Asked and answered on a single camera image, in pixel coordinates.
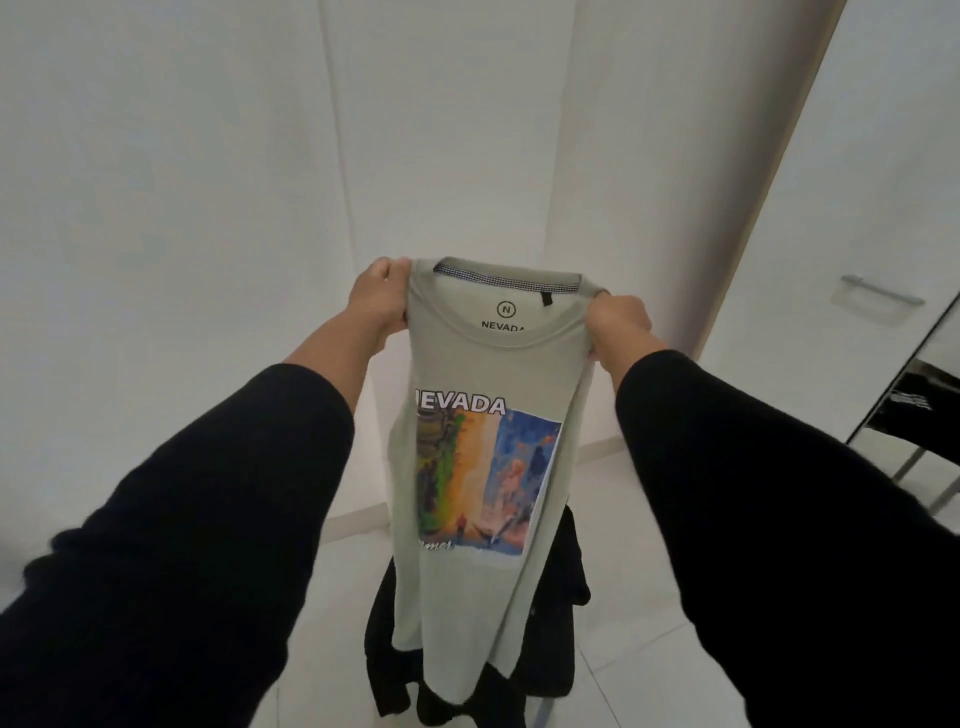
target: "black sleeve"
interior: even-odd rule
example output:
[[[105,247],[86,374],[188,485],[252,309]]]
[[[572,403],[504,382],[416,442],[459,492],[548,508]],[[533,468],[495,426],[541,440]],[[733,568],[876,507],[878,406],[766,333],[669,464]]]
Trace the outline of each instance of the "black sleeve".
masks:
[[[339,392],[280,364],[161,446],[25,569],[0,616],[0,723],[247,725],[352,438]]]
[[[755,726],[960,714],[960,544],[918,501],[677,352],[638,361],[616,411],[684,611]]]

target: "hand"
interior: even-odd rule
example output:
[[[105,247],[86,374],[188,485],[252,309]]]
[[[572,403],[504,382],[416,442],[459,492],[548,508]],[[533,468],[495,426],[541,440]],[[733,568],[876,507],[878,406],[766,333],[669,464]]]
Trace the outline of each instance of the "hand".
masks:
[[[623,377],[648,353],[669,349],[650,333],[647,307],[636,296],[598,294],[587,309],[587,331],[593,341],[591,357],[598,360],[618,389]]]
[[[373,353],[382,352],[391,334],[407,328],[407,284],[410,281],[410,258],[392,260],[381,257],[361,273],[344,311],[359,326],[372,327],[375,337]]]

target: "right hand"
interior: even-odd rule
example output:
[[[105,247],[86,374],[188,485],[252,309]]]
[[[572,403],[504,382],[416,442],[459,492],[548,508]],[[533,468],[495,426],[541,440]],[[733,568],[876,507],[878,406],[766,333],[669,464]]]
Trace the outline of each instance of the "right hand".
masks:
[[[667,349],[650,333],[647,307],[636,296],[598,294],[587,309],[587,331],[593,341],[591,357],[613,377],[614,388],[630,366],[647,353]]]

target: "t-shirt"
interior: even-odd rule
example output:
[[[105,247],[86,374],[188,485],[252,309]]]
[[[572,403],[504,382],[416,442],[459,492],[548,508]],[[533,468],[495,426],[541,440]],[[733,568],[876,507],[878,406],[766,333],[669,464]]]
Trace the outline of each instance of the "t-shirt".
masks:
[[[390,437],[393,644],[462,703],[516,666],[569,491],[592,375],[579,274],[414,262],[410,393]]]

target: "graphic print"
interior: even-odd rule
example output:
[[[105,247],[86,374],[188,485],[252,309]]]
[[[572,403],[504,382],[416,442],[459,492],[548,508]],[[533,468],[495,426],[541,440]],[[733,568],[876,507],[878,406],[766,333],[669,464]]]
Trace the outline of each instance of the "graphic print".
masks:
[[[490,401],[476,395],[471,405],[476,398]],[[452,393],[418,392],[418,402],[424,399],[427,406],[417,410],[420,541],[523,553],[561,423],[502,405],[429,406],[451,402]]]

